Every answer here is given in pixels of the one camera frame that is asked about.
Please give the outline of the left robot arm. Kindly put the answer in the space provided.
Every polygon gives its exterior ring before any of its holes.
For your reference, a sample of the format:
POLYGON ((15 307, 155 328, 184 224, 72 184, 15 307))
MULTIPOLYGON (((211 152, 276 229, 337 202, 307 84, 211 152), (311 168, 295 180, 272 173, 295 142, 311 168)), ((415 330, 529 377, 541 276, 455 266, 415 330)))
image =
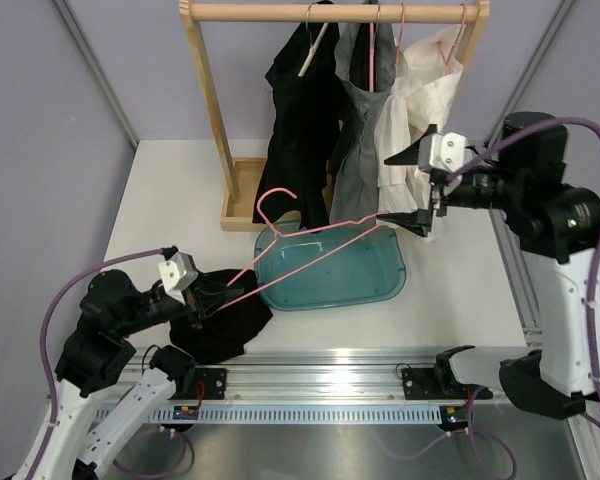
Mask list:
POLYGON ((208 274, 178 284, 164 274, 140 292, 121 270, 96 275, 88 286, 74 332, 65 341, 51 379, 51 403, 17 479, 100 479, 152 412, 175 398, 218 399, 221 369, 196 371, 192 356, 175 346, 158 348, 137 383, 99 424, 96 411, 111 395, 136 350, 128 336, 181 320, 200 329, 203 320, 242 291, 208 274))

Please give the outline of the black skirt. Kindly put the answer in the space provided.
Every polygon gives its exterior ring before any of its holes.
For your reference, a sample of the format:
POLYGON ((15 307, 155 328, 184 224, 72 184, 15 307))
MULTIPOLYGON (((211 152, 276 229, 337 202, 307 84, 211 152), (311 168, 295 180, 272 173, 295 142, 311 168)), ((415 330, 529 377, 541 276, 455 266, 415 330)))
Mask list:
MULTIPOLYGON (((239 270, 225 269, 200 274, 203 288, 217 286, 226 290, 226 284, 239 270)), ((258 287, 255 272, 247 270, 229 287, 233 293, 212 297, 211 302, 202 300, 205 307, 224 305, 243 293, 250 293, 258 287)), ((255 294, 234 305, 226 307, 201 321, 201 328, 195 328, 184 317, 170 321, 169 338, 171 343, 191 355, 199 364, 217 364, 245 353, 245 345, 255 338, 272 319, 271 309, 255 294)))

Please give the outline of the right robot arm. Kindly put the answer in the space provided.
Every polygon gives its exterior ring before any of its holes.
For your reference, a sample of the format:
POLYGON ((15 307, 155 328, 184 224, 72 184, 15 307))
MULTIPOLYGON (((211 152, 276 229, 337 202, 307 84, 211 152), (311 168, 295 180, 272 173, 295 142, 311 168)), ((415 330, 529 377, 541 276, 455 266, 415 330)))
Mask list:
POLYGON ((563 180, 571 126, 600 140, 600 126, 575 117, 509 114, 498 143, 473 159, 464 137, 429 126, 390 166, 429 177, 423 208, 385 220, 418 236, 451 207, 498 210, 517 237, 535 289, 542 329, 538 349, 459 346, 435 359, 430 385, 446 398, 497 390, 517 408, 558 420, 600 404, 600 197, 563 180))

